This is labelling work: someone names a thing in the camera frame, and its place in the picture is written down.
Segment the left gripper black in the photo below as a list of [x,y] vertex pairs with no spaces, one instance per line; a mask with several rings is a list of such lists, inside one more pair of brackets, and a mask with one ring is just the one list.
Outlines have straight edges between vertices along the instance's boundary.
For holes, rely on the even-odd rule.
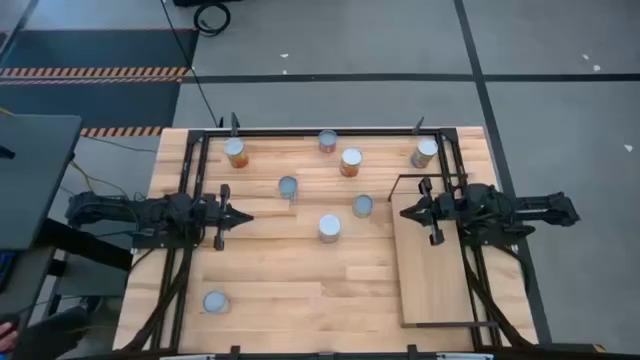
[[233,207],[229,210],[230,186],[222,184],[219,196],[204,194],[199,199],[200,207],[200,236],[204,239],[207,227],[215,227],[213,247],[215,250],[224,249],[223,232],[230,228],[251,222],[252,215],[241,212]]

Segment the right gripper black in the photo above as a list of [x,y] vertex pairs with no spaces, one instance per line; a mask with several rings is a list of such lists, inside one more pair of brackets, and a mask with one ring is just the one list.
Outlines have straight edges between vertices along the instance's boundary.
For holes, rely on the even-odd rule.
[[423,227],[430,227],[429,240],[432,246],[438,246],[445,240],[443,230],[439,225],[440,220],[455,220],[457,210],[454,194],[444,192],[434,197],[433,185],[429,177],[419,182],[419,191],[422,198],[414,205],[400,211],[403,218],[417,222]]

